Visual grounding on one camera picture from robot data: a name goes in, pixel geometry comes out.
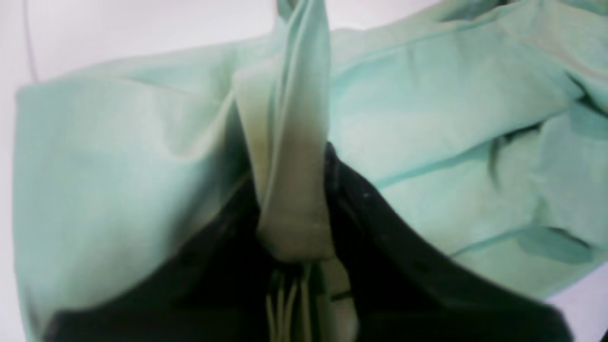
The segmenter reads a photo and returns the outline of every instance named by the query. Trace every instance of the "mint green fabric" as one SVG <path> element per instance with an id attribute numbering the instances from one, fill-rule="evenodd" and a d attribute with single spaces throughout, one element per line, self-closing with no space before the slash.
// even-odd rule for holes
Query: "mint green fabric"
<path id="1" fill-rule="evenodd" d="M 314 156 L 273 159 L 284 146 L 276 108 L 315 116 L 310 131 L 327 134 L 413 229 L 488 279 L 540 299 L 605 262 L 607 2 L 471 4 L 337 30 L 325 49 L 322 2 L 285 1 L 266 37 L 21 90 L 15 269 L 28 340 L 57 310 L 144 279 L 241 182 L 252 177 L 263 203 L 274 178 L 261 175 L 276 160 Z M 294 15 L 306 6 L 317 10 Z M 285 94 L 287 107 L 275 106 Z"/>

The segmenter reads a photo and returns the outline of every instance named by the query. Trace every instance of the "light green cloth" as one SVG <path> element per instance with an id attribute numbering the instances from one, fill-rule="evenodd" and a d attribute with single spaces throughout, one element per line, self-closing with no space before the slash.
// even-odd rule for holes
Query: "light green cloth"
<path id="1" fill-rule="evenodd" d="M 323 189 L 330 35 L 322 1 L 280 5 L 285 46 L 234 73 L 233 101 L 261 207 L 260 242 L 282 262 L 310 262 L 334 256 Z"/>
<path id="2" fill-rule="evenodd" d="M 14 222 L 29 341 L 57 310 L 102 303 L 148 276 L 230 197 L 249 169 L 245 153 L 260 198 L 281 141 L 267 115 L 289 92 L 278 71 L 300 72 L 286 63 L 298 56 L 310 59 L 288 102 L 314 102 L 303 113 L 320 120 L 315 130 L 329 95 L 339 157 L 457 262 L 536 298 L 604 262 L 607 2 L 526 0 L 484 13 L 495 3 L 448 1 L 332 32 L 328 94 L 327 68 L 316 69 L 330 53 L 316 31 L 326 30 L 324 11 L 295 16 L 287 2 L 266 37 L 23 89 Z M 317 37 L 308 50 L 307 37 Z M 304 45 L 289 57 L 295 41 Z M 261 148 L 247 121 L 260 116 L 272 118 Z"/>

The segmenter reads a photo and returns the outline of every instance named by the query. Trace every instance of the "wrinkled cloth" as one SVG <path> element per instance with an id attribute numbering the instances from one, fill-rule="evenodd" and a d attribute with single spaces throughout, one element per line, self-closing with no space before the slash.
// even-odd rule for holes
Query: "wrinkled cloth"
<path id="1" fill-rule="evenodd" d="M 608 256 L 608 5 L 495 4 L 448 1 L 331 32 L 318 55 L 297 52 L 311 58 L 307 73 L 329 73 L 327 92 L 288 102 L 312 100 L 311 116 L 326 106 L 339 158 L 428 242 L 540 299 Z M 105 63 L 19 92 L 15 268 L 29 341 L 57 310 L 103 303 L 148 276 L 250 170 L 263 203 L 273 160 L 306 162 L 273 159 L 280 121 L 268 115 L 284 108 L 290 42 L 327 28 L 321 12 L 278 8 L 265 37 Z M 262 147 L 248 126 L 259 117 L 271 118 Z"/>
<path id="2" fill-rule="evenodd" d="M 279 5 L 288 22 L 284 48 L 232 78 L 261 208 L 257 232 L 282 262 L 327 260 L 334 256 L 323 189 L 329 25 L 322 1 Z"/>

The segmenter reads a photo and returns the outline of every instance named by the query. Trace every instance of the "white background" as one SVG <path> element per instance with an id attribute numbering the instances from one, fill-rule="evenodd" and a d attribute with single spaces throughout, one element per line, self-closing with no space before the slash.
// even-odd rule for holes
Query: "white background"
<path id="1" fill-rule="evenodd" d="M 437 1 L 326 4 L 332 29 L 364 29 Z M 11 232 L 15 90 L 101 61 L 259 36 L 272 29 L 274 7 L 274 0 L 0 0 L 0 341 L 25 340 Z M 549 300 L 564 311 L 577 341 L 597 342 L 608 327 L 606 284 L 608 265 Z"/>

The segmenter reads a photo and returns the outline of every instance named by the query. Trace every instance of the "cable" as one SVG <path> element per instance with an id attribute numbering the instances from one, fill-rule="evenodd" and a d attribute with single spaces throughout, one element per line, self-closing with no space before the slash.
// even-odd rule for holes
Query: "cable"
<path id="1" fill-rule="evenodd" d="M 285 301 L 285 275 L 281 274 L 281 280 L 278 283 L 278 299 L 277 299 L 277 342 L 283 342 L 283 304 Z"/>
<path id="2" fill-rule="evenodd" d="M 26 54 L 27 54 L 27 66 L 30 71 L 30 78 L 33 83 L 39 83 L 40 78 L 38 76 L 38 70 L 36 68 L 36 58 L 34 56 L 34 48 L 32 42 L 32 32 L 30 29 L 30 15 L 29 15 L 29 0 L 22 1 L 23 11 L 23 31 L 26 39 Z"/>
<path id="3" fill-rule="evenodd" d="M 289 291 L 289 297 L 287 298 L 287 306 L 285 309 L 285 342 L 291 342 L 291 317 L 294 309 L 295 294 L 298 290 L 298 281 L 293 279 L 291 282 L 291 290 Z"/>
<path id="4" fill-rule="evenodd" d="M 270 342 L 277 342 L 277 337 L 275 336 L 275 327 L 274 327 L 274 315 L 272 310 L 272 296 L 270 293 L 266 295 L 266 317 L 268 318 L 268 334 L 270 336 Z"/>
<path id="5" fill-rule="evenodd" d="M 304 276 L 300 280 L 300 290 L 302 291 L 302 333 L 304 334 L 304 342 L 313 341 L 313 332 L 310 324 L 310 301 L 308 297 L 308 279 L 310 277 L 310 272 L 310 265 L 306 265 Z"/>

